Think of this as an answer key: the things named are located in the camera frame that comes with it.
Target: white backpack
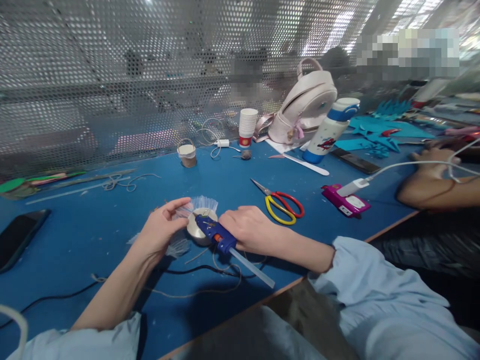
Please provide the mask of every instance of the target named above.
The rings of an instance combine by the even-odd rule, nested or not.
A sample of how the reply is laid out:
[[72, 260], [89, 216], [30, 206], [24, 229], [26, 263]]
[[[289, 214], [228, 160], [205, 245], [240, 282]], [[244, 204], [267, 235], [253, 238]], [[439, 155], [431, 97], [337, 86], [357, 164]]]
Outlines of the white backpack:
[[[315, 71], [303, 75], [303, 64]], [[253, 140], [257, 143], [270, 137], [281, 144], [305, 143], [310, 140], [337, 99], [332, 75], [317, 60], [307, 57], [297, 68], [298, 82], [288, 93], [277, 114], [264, 114], [258, 121]], [[270, 126], [268, 136], [259, 136]]]

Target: stack of paper cups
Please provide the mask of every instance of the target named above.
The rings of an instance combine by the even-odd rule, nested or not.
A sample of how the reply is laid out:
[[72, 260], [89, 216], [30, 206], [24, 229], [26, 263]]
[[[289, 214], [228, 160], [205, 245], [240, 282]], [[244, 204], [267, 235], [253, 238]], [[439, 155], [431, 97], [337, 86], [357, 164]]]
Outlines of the stack of paper cups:
[[254, 135], [258, 119], [258, 110], [245, 108], [240, 111], [240, 124], [238, 126], [240, 139], [238, 143], [242, 148], [248, 148], [252, 143], [252, 136]]

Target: water bottle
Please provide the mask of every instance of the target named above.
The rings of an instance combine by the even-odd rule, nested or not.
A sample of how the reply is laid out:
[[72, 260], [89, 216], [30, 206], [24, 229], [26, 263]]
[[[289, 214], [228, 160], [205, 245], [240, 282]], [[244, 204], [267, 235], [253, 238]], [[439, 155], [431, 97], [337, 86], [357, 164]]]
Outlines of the water bottle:
[[303, 153], [303, 159], [312, 164], [321, 162], [349, 126], [359, 105], [360, 100], [352, 97], [342, 97], [335, 101]]

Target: pink charger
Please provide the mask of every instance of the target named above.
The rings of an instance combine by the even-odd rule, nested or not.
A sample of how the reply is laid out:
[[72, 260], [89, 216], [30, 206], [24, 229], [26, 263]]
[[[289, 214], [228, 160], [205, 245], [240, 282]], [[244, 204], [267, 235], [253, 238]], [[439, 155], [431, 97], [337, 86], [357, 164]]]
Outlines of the pink charger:
[[356, 195], [349, 194], [341, 196], [338, 191], [342, 188], [340, 184], [322, 186], [322, 195], [326, 197], [335, 207], [340, 210], [347, 218], [358, 218], [364, 211], [371, 208], [371, 205]]

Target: smartphone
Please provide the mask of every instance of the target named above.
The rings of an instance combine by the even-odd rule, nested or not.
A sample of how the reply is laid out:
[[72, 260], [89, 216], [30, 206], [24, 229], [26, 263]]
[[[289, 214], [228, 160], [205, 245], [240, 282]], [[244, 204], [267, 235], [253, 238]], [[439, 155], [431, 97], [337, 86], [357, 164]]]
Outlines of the smartphone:
[[333, 150], [331, 153], [365, 174], [373, 174], [381, 169], [381, 167], [340, 148]]
[[0, 234], [0, 274], [10, 270], [47, 217], [49, 209], [17, 216]]

